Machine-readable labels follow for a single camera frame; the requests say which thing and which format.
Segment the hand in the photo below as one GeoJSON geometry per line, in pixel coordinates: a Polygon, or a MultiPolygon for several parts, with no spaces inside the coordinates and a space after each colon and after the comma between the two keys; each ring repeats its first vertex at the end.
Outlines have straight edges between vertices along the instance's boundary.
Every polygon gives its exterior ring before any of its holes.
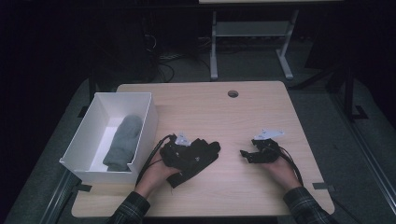
{"type": "Polygon", "coordinates": [[[260,163],[260,166],[267,170],[275,182],[281,185],[286,191],[302,186],[294,170],[282,157],[277,158],[276,161],[271,163],[260,163]]]}
{"type": "Polygon", "coordinates": [[[158,150],[151,160],[151,165],[143,174],[140,182],[136,185],[134,192],[147,199],[152,191],[166,181],[166,178],[180,172],[180,170],[176,168],[166,166],[162,159],[160,150],[158,150]]]}

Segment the white tag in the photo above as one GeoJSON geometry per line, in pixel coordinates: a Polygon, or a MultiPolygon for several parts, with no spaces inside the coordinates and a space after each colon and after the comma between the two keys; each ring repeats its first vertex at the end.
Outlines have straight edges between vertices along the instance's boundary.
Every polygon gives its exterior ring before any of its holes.
{"type": "Polygon", "coordinates": [[[275,130],[265,130],[263,129],[259,135],[254,136],[254,140],[265,140],[268,138],[273,138],[285,134],[282,131],[275,131],[275,130]]]}
{"type": "Polygon", "coordinates": [[[180,133],[177,136],[175,144],[179,145],[179,146],[189,147],[191,145],[191,142],[189,141],[189,139],[187,139],[187,137],[186,137],[186,135],[184,135],[184,133],[180,133]]]}

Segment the wooden desk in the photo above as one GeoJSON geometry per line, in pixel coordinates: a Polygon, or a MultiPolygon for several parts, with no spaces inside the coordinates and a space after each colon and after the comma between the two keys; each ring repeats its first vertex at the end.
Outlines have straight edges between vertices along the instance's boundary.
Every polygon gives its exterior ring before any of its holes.
{"type": "MultiPolygon", "coordinates": [[[[249,164],[240,149],[257,151],[250,140],[263,128],[281,130],[274,138],[293,157],[306,188],[332,213],[326,189],[289,95],[282,82],[207,82],[121,85],[118,91],[150,91],[159,113],[156,142],[183,132],[190,140],[219,141],[219,158],[175,189],[166,184],[149,197],[147,217],[232,217],[289,214],[283,189],[263,169],[249,164]],[[238,91],[231,98],[228,91],[238,91]]],[[[109,217],[134,189],[131,185],[92,186],[80,191],[75,217],[109,217]]]]}

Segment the hole in desk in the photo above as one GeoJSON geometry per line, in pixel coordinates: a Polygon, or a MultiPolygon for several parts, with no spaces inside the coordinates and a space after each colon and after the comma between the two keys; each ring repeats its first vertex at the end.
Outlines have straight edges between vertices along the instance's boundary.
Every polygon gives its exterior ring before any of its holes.
{"type": "Polygon", "coordinates": [[[231,98],[238,97],[239,93],[237,91],[228,91],[228,96],[231,98]]]}

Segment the person's right hand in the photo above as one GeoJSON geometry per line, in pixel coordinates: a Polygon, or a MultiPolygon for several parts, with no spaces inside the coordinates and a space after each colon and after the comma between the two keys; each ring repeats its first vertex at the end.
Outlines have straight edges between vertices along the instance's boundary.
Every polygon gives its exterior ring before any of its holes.
{"type": "Polygon", "coordinates": [[[293,168],[285,159],[279,157],[271,163],[260,163],[261,167],[268,171],[271,177],[286,191],[301,187],[293,168]]]}

